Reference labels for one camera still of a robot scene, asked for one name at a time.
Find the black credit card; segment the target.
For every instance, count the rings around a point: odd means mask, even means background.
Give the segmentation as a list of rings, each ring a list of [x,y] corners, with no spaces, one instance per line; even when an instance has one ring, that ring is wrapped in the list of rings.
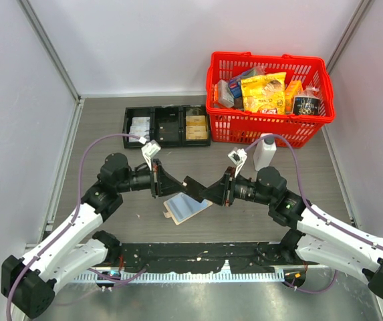
[[[198,181],[194,180],[190,176],[186,176],[182,181],[183,193],[191,197],[195,201],[202,203],[204,198],[201,196],[201,193],[206,189],[206,187],[200,184]]]

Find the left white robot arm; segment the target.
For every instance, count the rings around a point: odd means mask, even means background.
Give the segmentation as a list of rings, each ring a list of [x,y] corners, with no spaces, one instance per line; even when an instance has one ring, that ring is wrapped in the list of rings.
[[[97,181],[78,195],[72,214],[41,243],[21,257],[10,255],[1,265],[1,293],[7,298],[6,319],[36,318],[75,276],[98,263],[115,265],[120,245],[111,236],[77,244],[101,226],[123,203],[123,193],[149,190],[153,197],[182,192],[185,183],[168,174],[157,158],[132,169],[122,153],[109,154]]]

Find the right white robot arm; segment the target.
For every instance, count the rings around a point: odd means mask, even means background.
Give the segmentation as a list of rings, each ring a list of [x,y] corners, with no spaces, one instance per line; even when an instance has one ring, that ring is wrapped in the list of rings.
[[[282,261],[326,265],[355,277],[383,299],[383,237],[348,225],[290,191],[274,167],[261,169],[255,180],[228,168],[222,179],[199,195],[220,206],[232,205],[235,199],[267,205],[272,220],[288,227],[292,238],[279,247]]]

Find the beige leather card holder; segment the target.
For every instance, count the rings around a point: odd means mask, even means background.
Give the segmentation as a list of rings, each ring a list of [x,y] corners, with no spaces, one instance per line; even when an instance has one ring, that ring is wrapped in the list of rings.
[[[195,216],[196,214],[209,208],[213,203],[203,200],[201,203],[184,193],[179,193],[164,202],[164,216],[180,225]]]

